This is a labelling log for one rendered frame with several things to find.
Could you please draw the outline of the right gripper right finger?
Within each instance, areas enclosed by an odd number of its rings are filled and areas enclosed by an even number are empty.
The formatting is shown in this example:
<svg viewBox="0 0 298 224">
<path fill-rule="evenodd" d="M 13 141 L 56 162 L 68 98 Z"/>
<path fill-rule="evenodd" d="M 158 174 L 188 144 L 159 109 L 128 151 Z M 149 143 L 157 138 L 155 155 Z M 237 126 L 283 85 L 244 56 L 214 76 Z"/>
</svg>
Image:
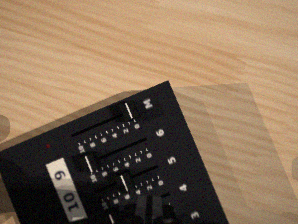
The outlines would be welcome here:
<svg viewBox="0 0 298 224">
<path fill-rule="evenodd" d="M 171 205 L 162 205 L 161 196 L 150 196 L 148 224 L 182 224 L 176 218 L 175 209 Z M 216 222 L 202 222 L 199 224 L 219 224 Z"/>
</svg>

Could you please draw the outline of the black lighting desk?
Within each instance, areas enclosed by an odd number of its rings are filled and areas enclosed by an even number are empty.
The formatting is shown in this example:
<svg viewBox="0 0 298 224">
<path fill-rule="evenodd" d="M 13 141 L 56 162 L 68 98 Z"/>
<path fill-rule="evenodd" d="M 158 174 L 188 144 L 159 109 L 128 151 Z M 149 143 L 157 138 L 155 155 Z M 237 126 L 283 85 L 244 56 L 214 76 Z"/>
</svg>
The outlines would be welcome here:
<svg viewBox="0 0 298 224">
<path fill-rule="evenodd" d="M 138 196 L 229 224 L 169 80 L 0 151 L 0 175 L 20 224 L 113 224 Z"/>
</svg>

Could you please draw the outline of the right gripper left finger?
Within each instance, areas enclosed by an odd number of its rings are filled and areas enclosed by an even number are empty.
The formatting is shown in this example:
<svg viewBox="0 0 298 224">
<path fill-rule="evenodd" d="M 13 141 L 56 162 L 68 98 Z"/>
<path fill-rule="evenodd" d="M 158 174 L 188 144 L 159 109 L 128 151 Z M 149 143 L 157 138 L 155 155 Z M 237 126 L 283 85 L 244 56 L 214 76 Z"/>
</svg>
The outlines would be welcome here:
<svg viewBox="0 0 298 224">
<path fill-rule="evenodd" d="M 148 224 L 150 196 L 138 196 L 137 204 L 128 204 L 124 207 L 122 216 L 113 224 Z M 100 224 L 98 220 L 82 218 L 65 224 Z"/>
</svg>

